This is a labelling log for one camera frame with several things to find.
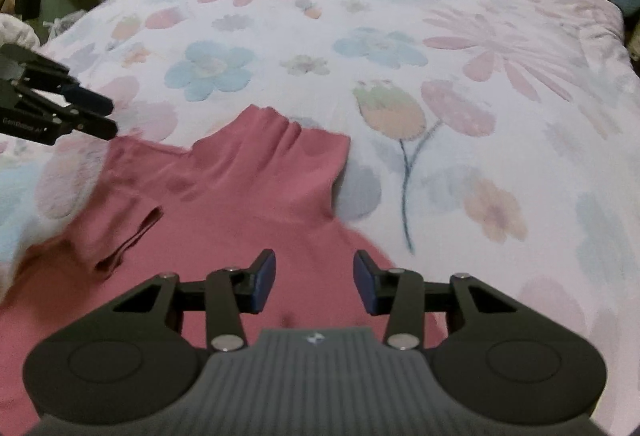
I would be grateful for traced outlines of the pink ribbed turtleneck top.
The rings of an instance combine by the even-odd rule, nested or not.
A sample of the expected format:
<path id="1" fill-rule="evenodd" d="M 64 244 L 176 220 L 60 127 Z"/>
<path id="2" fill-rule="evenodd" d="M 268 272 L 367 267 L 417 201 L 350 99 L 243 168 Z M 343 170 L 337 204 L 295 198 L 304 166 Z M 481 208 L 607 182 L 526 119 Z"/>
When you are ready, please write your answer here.
<path id="1" fill-rule="evenodd" d="M 187 149 L 114 139 L 84 208 L 25 252 L 2 300 L 2 433 L 24 434 L 37 421 L 22 369 L 40 341 L 164 272 L 200 281 L 270 248 L 276 281 L 265 310 L 245 321 L 249 338 L 267 328 L 381 332 L 383 320 L 362 306 L 352 259 L 363 250 L 384 269 L 416 262 L 335 215 L 349 148 L 345 135 L 254 106 Z"/>

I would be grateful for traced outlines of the floral fleece bed blanket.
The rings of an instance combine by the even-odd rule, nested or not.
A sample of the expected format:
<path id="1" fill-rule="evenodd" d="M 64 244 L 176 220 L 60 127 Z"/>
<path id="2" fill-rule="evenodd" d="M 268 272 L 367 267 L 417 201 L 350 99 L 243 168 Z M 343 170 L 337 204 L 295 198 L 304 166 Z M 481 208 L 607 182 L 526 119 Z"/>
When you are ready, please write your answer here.
<path id="1" fill-rule="evenodd" d="M 42 53 L 113 100 L 117 138 L 187 149 L 253 106 L 345 135 L 339 219 L 588 338 L 596 421 L 638 426 L 639 80 L 609 1 L 109 0 Z M 1 304 L 111 142 L 2 138 Z"/>

